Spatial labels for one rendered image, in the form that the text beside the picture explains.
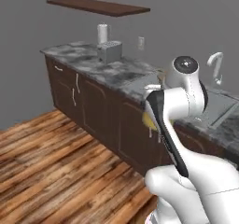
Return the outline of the grey sink basin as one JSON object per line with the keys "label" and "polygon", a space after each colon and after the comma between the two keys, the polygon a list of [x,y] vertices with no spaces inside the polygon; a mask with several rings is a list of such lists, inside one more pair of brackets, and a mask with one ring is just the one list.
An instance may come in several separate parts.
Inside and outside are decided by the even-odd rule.
{"label": "grey sink basin", "polygon": [[239,99],[219,91],[207,91],[208,104],[202,115],[205,127],[216,129],[239,106]]}

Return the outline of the dark brown wall shelf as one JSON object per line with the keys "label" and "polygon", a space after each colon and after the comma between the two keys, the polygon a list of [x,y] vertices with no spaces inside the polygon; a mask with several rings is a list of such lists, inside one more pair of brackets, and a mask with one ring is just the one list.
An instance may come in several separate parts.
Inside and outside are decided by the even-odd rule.
{"label": "dark brown wall shelf", "polygon": [[48,4],[83,10],[110,17],[123,17],[150,12],[149,7],[123,5],[98,0],[48,0]]}

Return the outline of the yellow rounded object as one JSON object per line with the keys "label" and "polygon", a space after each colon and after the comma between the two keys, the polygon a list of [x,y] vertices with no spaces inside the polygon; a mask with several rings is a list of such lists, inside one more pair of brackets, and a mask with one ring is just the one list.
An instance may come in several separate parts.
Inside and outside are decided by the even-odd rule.
{"label": "yellow rounded object", "polygon": [[142,116],[143,123],[149,127],[151,130],[158,131],[157,127],[155,126],[153,120],[149,116],[148,112],[144,112]]}

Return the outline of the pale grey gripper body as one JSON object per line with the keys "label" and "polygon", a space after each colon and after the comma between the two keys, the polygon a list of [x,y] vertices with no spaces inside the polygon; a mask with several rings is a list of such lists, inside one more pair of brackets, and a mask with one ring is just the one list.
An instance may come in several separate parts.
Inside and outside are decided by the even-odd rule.
{"label": "pale grey gripper body", "polygon": [[144,88],[146,91],[160,91],[162,89],[161,84],[148,84]]}

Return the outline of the dark brown drawer front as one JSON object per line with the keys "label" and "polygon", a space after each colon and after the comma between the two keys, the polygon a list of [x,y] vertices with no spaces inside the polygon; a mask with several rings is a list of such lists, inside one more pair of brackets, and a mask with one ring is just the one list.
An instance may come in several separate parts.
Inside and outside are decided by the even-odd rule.
{"label": "dark brown drawer front", "polygon": [[53,77],[67,80],[74,80],[76,78],[76,72],[65,64],[57,62],[56,60],[53,60],[49,57],[46,58],[46,63],[49,69],[49,73]]}

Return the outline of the silver toaster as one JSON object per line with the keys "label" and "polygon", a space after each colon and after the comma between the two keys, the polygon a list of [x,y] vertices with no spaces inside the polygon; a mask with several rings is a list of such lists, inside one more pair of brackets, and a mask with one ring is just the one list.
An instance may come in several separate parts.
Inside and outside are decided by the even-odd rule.
{"label": "silver toaster", "polygon": [[107,41],[97,46],[97,56],[102,63],[113,63],[121,59],[122,43],[120,41]]}

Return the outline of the dark brown cupboard door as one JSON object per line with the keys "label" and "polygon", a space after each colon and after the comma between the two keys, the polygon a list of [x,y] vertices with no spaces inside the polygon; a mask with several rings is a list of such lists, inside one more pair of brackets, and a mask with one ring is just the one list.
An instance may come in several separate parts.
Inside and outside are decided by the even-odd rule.
{"label": "dark brown cupboard door", "polygon": [[148,129],[142,122],[142,111],[127,102],[120,110],[119,152],[141,169],[148,167]]}
{"label": "dark brown cupboard door", "polygon": [[52,91],[55,106],[61,110],[68,118],[77,120],[76,105],[73,100],[72,88],[60,79],[52,80]]}
{"label": "dark brown cupboard door", "polygon": [[106,140],[107,96],[98,82],[82,77],[80,80],[84,125],[101,142]]}

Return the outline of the white paper towel roll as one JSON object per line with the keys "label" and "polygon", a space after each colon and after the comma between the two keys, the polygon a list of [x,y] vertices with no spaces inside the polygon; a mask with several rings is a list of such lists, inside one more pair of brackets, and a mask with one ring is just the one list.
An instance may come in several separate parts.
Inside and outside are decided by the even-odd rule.
{"label": "white paper towel roll", "polygon": [[109,26],[105,23],[100,23],[97,25],[97,36],[98,36],[98,43],[102,44],[108,40],[108,31]]}

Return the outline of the dark brown base cabinet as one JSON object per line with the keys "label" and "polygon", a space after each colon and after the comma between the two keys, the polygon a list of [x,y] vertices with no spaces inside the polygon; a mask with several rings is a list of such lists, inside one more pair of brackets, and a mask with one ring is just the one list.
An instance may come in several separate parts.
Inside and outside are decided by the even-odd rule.
{"label": "dark brown base cabinet", "polygon": [[142,122],[139,102],[46,56],[53,103],[79,127],[143,175],[172,161],[158,135]]}

